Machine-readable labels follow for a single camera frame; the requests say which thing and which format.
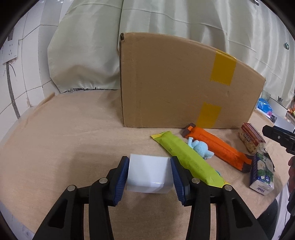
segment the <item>brown cardboard box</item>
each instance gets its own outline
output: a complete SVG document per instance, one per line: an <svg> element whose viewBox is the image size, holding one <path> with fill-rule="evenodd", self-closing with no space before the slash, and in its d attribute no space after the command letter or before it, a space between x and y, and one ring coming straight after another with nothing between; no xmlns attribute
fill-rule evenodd
<svg viewBox="0 0 295 240"><path fill-rule="evenodd" d="M126 127L238 128L265 82L222 51L162 34L121 34L120 68Z"/></svg>

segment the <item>beige tablecloth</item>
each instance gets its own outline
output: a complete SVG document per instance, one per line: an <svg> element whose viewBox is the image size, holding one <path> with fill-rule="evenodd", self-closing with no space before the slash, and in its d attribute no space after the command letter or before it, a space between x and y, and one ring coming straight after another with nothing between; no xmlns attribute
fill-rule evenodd
<svg viewBox="0 0 295 240"><path fill-rule="evenodd" d="M250 122L261 132L271 124L254 112ZM123 155L168 156L150 135L168 129L123 127L119 91L64 93L44 101L23 120L0 150L0 201L31 231L40 223L68 185L88 186L105 177ZM170 129L180 136L180 129ZM247 153L237 130L210 129L239 151ZM258 217L288 180L290 155L265 139L276 167L275 190L263 196L249 188L249 174L217 157L208 162L231 183ZM115 239L185 239L190 207L183 207L175 190L168 194L125 191L117 207L109 207ZM85 221L85 236L89 238ZM212 238L216 228L211 228Z"/></svg>

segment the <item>electrical outlet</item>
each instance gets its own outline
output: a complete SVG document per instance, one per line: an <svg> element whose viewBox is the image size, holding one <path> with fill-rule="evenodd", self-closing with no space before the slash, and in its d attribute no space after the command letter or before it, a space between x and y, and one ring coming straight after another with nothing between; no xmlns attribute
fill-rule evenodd
<svg viewBox="0 0 295 240"><path fill-rule="evenodd" d="M18 39L12 39L10 41L6 41L3 44L3 55L2 55L2 63L6 63L17 57L17 49L18 49Z"/></svg>

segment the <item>human hand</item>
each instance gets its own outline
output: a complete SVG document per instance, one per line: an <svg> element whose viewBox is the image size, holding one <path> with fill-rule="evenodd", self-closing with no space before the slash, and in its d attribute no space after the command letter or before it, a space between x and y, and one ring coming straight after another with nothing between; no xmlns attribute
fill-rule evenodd
<svg viewBox="0 0 295 240"><path fill-rule="evenodd" d="M295 156L290 158L288 165L290 166L289 169L289 192L291 193L295 189L295 168L293 167L293 161L295 163Z"/></svg>

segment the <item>orange snack package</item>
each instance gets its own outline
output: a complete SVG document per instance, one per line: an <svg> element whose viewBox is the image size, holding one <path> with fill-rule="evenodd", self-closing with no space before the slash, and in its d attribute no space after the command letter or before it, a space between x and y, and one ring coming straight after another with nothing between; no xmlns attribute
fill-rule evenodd
<svg viewBox="0 0 295 240"><path fill-rule="evenodd" d="M236 169L248 173L251 170L252 160L247 158L244 153L237 151L229 146L220 138L208 133L202 128L196 127L194 124L188 125L183 131L185 137L192 137L195 140L203 141L208 145L208 149L216 156L221 158Z"/></svg>

